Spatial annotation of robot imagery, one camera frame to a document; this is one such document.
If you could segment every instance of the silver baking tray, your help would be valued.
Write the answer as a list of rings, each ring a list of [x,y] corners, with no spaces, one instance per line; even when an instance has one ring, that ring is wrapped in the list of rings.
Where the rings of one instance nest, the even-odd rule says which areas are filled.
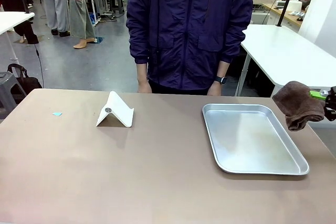
[[[203,115],[216,162],[224,171],[308,174],[307,161],[268,107],[208,104]]]

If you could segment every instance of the black pants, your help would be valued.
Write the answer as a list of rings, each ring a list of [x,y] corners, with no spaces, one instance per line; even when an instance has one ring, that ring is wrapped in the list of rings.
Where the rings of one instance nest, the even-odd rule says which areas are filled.
[[[179,90],[172,89],[155,83],[154,81],[149,80],[149,85],[152,88],[154,94],[191,94],[191,95],[207,95],[209,89],[201,90]]]
[[[23,6],[22,0],[0,0],[2,6],[6,12],[24,12],[25,8]],[[24,21],[23,23],[14,27],[14,30],[21,37],[26,36],[28,44],[37,44],[38,39],[34,34],[29,21]]]

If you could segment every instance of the hand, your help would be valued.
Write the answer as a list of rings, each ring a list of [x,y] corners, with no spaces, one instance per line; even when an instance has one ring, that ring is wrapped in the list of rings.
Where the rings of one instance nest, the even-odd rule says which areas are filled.
[[[215,81],[211,85],[208,95],[212,95],[213,97],[220,97],[222,95],[222,86],[218,81]]]
[[[144,82],[139,82],[138,93],[145,93],[145,94],[152,93],[152,88],[147,80]]]

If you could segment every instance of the bare foot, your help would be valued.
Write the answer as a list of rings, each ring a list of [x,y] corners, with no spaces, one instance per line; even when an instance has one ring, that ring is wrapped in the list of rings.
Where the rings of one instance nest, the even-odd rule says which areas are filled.
[[[95,42],[96,41],[96,38],[89,38],[89,39],[86,39],[86,42]]]
[[[86,48],[86,39],[80,39],[79,43],[74,46],[75,49]]]
[[[20,40],[19,40],[19,43],[24,43],[25,42],[25,36],[22,36],[21,38],[20,38]]]

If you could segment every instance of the stool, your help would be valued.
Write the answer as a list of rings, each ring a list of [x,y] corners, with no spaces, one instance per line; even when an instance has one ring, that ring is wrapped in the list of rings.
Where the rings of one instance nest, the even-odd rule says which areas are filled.
[[[15,76],[12,73],[0,72],[0,102],[6,110],[5,113],[0,113],[0,119],[6,118],[6,116],[8,116],[9,113],[11,113],[16,107],[16,102],[11,93],[11,89],[16,85],[22,95],[26,97],[26,92],[17,82]]]
[[[119,14],[122,14],[125,12],[124,9],[124,3],[122,2],[122,0],[117,0],[118,5],[116,5],[116,0],[110,0],[110,12],[116,12],[118,11]]]

